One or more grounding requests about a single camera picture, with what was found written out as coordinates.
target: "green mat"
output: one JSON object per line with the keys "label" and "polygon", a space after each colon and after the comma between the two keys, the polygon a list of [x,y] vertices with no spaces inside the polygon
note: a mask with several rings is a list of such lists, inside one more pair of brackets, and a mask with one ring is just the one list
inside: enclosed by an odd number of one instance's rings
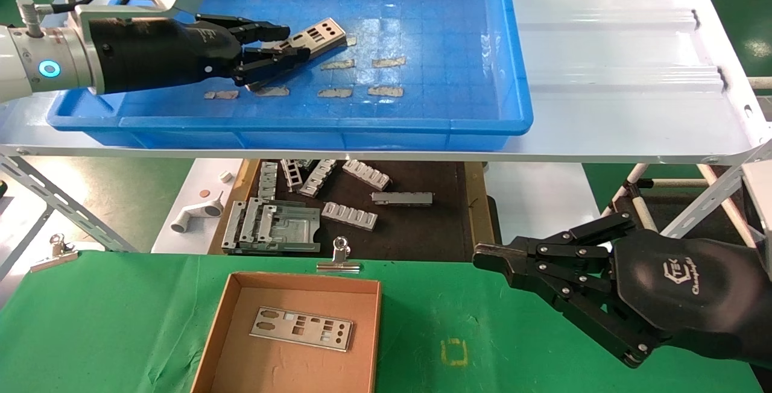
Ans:
{"label": "green mat", "polygon": [[[84,253],[0,311],[0,391],[189,391],[233,271],[314,259]],[[759,392],[744,363],[673,348],[626,368],[542,300],[471,264],[365,261],[383,282],[376,391]]]}

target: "brown cardboard tray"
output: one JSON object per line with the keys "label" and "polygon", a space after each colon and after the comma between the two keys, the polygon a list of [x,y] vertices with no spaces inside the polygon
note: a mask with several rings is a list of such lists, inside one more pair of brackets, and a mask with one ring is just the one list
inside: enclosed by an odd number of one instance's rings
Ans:
{"label": "brown cardboard tray", "polygon": [[[259,307],[353,321],[346,352],[250,336]],[[345,391],[375,387],[381,283],[325,275],[229,275],[191,393]]]}

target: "white shelf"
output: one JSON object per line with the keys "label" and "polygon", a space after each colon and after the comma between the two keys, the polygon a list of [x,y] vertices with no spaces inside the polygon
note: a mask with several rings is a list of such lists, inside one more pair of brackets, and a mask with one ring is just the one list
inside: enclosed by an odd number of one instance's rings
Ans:
{"label": "white shelf", "polygon": [[48,93],[0,110],[0,152],[736,164],[770,138],[710,0],[514,1],[535,122],[502,151],[108,148],[53,130]]}

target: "metal bracket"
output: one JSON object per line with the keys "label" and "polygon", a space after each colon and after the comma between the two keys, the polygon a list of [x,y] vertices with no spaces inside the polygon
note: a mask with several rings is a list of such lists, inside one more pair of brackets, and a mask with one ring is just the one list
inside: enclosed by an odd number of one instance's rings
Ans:
{"label": "metal bracket", "polygon": [[123,237],[115,233],[82,204],[69,197],[66,192],[49,181],[22,157],[8,157],[0,154],[0,171],[36,193],[49,206],[61,212],[81,230],[85,231],[88,236],[104,245],[107,250],[137,252],[137,248],[133,248]]}
{"label": "metal bracket", "polygon": [[[750,154],[745,162],[760,162],[772,156],[772,140],[762,144],[753,154]],[[713,212],[726,199],[730,198],[742,185],[742,165],[734,165],[726,173],[716,179],[714,184],[704,190],[678,217],[665,227],[660,233],[662,236],[683,237],[690,230]]]}

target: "metal clip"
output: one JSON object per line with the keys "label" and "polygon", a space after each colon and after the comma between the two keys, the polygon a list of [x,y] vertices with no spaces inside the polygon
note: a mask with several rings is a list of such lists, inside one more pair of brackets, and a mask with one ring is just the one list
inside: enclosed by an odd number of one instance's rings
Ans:
{"label": "metal clip", "polygon": [[351,247],[348,247],[348,239],[345,236],[336,237],[333,240],[333,247],[333,260],[317,263],[317,272],[333,271],[358,274],[362,270],[362,264],[359,262],[348,262]]}

